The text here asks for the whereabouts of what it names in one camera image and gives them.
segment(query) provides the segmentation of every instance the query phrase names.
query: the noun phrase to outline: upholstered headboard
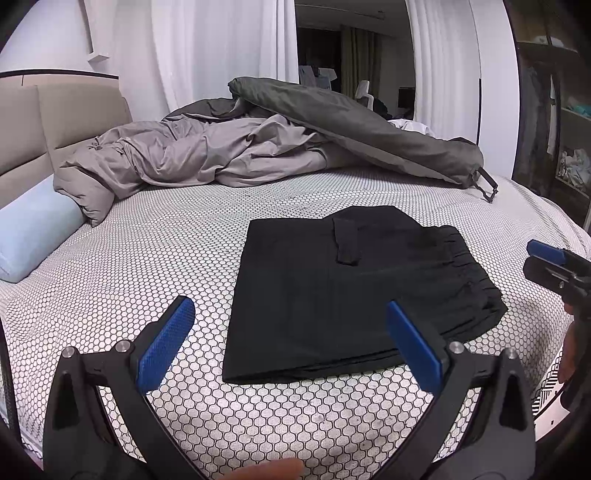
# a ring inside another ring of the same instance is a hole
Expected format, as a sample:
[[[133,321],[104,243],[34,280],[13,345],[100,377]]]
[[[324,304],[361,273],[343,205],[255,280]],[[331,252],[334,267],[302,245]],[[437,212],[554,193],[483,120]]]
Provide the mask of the upholstered headboard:
[[[79,146],[131,121],[116,78],[0,78],[0,208],[51,175]]]

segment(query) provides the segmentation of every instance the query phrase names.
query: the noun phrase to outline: black cable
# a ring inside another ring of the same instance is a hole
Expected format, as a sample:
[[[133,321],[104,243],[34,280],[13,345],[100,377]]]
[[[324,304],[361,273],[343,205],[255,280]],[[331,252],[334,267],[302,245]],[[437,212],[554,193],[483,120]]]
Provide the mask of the black cable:
[[[22,445],[21,426],[18,423],[17,401],[14,396],[14,384],[12,383],[12,369],[10,368],[10,357],[8,345],[4,336],[2,319],[0,318],[0,368],[2,369],[2,383],[4,386],[4,400],[8,416],[8,426]]]

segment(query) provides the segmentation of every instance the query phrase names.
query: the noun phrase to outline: pillow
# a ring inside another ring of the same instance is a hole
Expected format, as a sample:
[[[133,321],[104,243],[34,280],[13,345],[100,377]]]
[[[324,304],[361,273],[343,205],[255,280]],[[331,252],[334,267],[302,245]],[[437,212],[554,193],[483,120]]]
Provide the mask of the pillow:
[[[0,209],[0,280],[16,283],[84,223],[74,200],[53,190],[53,175]]]

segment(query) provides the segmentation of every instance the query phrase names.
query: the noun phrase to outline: chair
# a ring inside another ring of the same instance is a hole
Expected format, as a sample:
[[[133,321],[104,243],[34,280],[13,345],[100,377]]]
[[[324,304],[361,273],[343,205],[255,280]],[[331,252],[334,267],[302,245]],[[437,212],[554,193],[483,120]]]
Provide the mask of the chair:
[[[355,92],[355,101],[370,110],[374,109],[374,96],[369,94],[369,80],[361,80]]]

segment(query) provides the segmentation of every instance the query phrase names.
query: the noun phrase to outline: bed sheet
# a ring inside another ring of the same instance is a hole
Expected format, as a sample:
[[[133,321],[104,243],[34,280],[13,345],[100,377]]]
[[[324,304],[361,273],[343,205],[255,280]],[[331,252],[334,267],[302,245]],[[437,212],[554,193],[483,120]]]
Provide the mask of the bed sheet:
[[[519,350],[532,392],[559,351],[570,318],[560,299],[521,271],[536,238],[589,257],[589,236],[557,206],[496,178],[486,203],[476,189],[372,167],[294,177],[256,187],[218,184],[144,190],[85,225],[19,284],[0,282],[21,423],[39,449],[61,350],[110,348],[134,338],[174,298],[191,297],[195,325],[161,388],[149,395],[164,424],[206,475],[263,459],[298,456],[306,477],[367,479],[402,443],[430,401],[406,366],[292,384],[224,384],[221,367],[232,292],[251,219],[322,218],[351,205],[394,205],[422,225],[454,225],[501,289],[509,310],[469,342],[471,351]],[[139,456],[110,392],[103,396],[126,451]],[[466,428],[466,399],[440,456]]]

